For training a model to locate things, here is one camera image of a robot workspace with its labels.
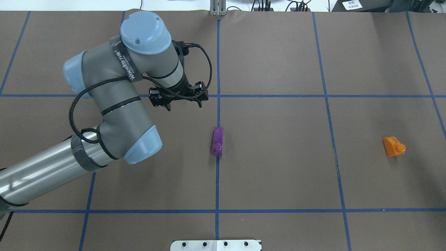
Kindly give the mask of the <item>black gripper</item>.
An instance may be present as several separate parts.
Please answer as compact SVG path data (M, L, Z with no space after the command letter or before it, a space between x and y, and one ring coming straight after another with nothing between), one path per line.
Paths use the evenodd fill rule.
M149 81L154 84L149 89L149 100L154 107L165 107L171 111L171 102L176 100L187 100L196 102L199 108L202 108L203 101L209 100L209 85L203 81L191 85L184 71L184 57L189 54L190 48L199 48L209 59L205 49L196 43L185 43L184 41L172 41L172 46L176 51L178 63L172 73L168 76L154 77L149 76Z

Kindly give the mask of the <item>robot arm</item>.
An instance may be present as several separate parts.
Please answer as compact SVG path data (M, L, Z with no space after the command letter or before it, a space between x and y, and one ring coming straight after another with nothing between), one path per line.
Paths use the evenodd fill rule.
M157 127L134 84L150 81L153 106L171 110L170 102L208 100L213 78L194 86L185 74L189 48L174 41L156 13L138 11L121 24L119 35L67 60L63 73L76 94L68 119L72 136L56 146L1 171L1 214L27 205L77 178L124 159L136 164L162 148Z

